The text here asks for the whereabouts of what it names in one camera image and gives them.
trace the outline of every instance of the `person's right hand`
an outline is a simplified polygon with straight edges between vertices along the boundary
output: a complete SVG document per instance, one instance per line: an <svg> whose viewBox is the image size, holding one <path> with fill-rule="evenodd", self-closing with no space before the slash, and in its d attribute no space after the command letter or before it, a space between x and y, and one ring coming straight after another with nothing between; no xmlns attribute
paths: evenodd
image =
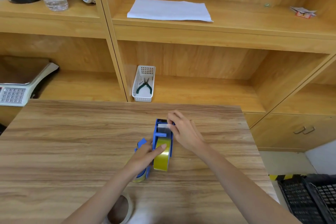
<svg viewBox="0 0 336 224"><path fill-rule="evenodd" d="M175 110L168 113L168 128L174 133L176 140L186 149L196 153L204 147L205 141L197 130L195 123Z"/></svg>

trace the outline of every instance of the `person's left arm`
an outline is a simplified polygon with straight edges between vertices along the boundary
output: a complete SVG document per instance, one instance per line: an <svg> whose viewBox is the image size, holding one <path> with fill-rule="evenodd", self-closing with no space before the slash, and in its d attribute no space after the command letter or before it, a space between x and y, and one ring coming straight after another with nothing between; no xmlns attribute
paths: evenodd
<svg viewBox="0 0 336 224"><path fill-rule="evenodd" d="M127 184L144 170L157 155L161 154L166 146L166 144L161 145L152 151L152 142L148 141L142 145L122 169L117 171L102 188L66 218L62 224L101 224Z"/></svg>

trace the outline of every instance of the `forearm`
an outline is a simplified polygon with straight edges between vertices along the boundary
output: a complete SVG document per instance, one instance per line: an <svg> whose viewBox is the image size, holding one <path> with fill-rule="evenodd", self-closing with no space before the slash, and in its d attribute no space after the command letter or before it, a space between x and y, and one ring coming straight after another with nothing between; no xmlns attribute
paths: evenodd
<svg viewBox="0 0 336 224"><path fill-rule="evenodd" d="M134 174L123 168L100 188L89 200L71 214L63 224L101 224Z"/></svg>
<svg viewBox="0 0 336 224"><path fill-rule="evenodd" d="M204 144L195 153L215 173L248 223L300 224L292 214L209 145Z"/></svg>

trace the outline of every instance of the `person's left hand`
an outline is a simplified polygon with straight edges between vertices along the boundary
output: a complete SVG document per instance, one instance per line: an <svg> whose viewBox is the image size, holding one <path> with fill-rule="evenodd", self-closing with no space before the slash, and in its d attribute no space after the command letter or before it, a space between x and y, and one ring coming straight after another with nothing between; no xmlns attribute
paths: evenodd
<svg viewBox="0 0 336 224"><path fill-rule="evenodd" d="M133 154L132 158L127 162L125 168L137 175L144 170L153 161L153 159L160 155L167 145L163 144L152 151L152 141L147 141Z"/></svg>

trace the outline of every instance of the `scale keypad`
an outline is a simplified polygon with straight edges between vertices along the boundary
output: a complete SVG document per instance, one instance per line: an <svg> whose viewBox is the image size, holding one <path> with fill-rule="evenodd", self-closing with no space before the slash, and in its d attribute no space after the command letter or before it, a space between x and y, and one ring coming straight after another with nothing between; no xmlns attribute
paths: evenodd
<svg viewBox="0 0 336 224"><path fill-rule="evenodd" d="M3 95L0 99L2 103L13 103L13 104L21 104L23 100L23 96L26 92L26 89L22 88L4 88Z"/></svg>

